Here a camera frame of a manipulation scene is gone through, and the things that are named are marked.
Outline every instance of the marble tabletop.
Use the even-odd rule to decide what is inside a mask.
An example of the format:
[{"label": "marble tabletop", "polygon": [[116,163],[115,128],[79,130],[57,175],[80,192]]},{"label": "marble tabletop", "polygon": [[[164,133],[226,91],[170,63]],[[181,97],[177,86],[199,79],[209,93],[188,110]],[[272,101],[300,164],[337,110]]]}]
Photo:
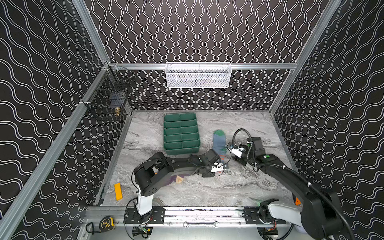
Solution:
[{"label": "marble tabletop", "polygon": [[[131,173],[141,162],[154,153],[164,151],[163,119],[167,113],[137,111],[118,158],[110,187],[103,206],[125,206],[136,197],[136,188],[131,183]],[[287,166],[291,166],[283,146],[267,112],[196,112],[202,154],[212,148],[215,130],[225,132],[227,143],[238,128],[245,128],[253,137],[261,137],[267,153],[273,153]],[[247,138],[244,132],[236,141]],[[116,201],[114,184],[121,183],[123,199]],[[153,205],[160,206],[258,206],[260,202],[277,198],[292,201],[291,192],[281,183],[263,172],[254,172],[249,164],[244,167],[235,161],[219,177],[202,178],[199,175],[185,177],[181,183],[162,187],[154,194]]]}]

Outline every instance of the yellow rectangular block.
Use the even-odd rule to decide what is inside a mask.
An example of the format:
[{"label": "yellow rectangular block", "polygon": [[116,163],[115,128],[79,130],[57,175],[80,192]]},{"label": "yellow rectangular block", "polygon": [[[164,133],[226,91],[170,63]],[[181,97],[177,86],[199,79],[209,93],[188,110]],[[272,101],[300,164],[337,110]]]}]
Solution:
[{"label": "yellow rectangular block", "polygon": [[121,192],[121,185],[119,182],[115,184],[115,194],[116,194],[116,201],[120,201],[122,199],[122,192]]}]

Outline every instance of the silver wrench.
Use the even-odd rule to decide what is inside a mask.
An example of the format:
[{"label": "silver wrench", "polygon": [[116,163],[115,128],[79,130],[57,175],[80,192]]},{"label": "silver wrench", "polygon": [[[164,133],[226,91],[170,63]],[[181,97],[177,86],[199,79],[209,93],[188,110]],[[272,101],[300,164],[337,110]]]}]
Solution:
[{"label": "silver wrench", "polygon": [[189,227],[189,226],[195,226],[195,227],[210,227],[210,226],[213,226],[215,228],[218,228],[218,224],[219,222],[213,222],[213,223],[187,223],[187,222],[184,222],[183,223],[183,226],[184,227]]}]

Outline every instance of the sock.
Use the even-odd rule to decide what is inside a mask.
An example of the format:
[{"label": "sock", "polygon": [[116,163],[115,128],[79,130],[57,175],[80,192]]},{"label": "sock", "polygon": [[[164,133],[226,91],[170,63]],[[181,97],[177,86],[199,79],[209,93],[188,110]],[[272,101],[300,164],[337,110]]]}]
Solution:
[{"label": "sock", "polygon": [[214,138],[213,138],[213,150],[221,157],[222,160],[225,159],[225,153],[227,152],[227,149],[225,148],[225,133],[223,130],[216,130],[214,132]]}]

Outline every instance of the robotic arm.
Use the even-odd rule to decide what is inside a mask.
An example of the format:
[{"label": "robotic arm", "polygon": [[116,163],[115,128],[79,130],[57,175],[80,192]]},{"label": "robotic arm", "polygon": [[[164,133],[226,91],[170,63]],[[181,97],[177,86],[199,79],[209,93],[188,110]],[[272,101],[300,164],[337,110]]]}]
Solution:
[{"label": "robotic arm", "polygon": [[[253,163],[262,172],[274,177],[281,182],[293,194],[299,197],[302,207],[281,203],[277,199],[270,199],[260,204],[259,215],[263,222],[272,222],[274,219],[287,220],[302,226],[314,239],[323,239],[326,236],[337,233],[344,228],[343,221],[335,210],[324,201],[324,195],[330,202],[341,210],[340,201],[336,193],[330,190],[316,192],[297,173],[293,173],[278,157],[266,154],[259,137],[247,139],[247,145],[242,146],[242,155],[237,158],[240,161],[243,156],[252,156]],[[177,175],[201,174],[202,177],[213,177],[211,168],[220,156],[213,150],[203,155],[191,155],[188,158],[166,157],[162,152],[154,154],[134,170],[135,182],[138,186],[137,210],[140,215],[148,213],[152,209],[153,194],[161,187],[172,182]]]}]

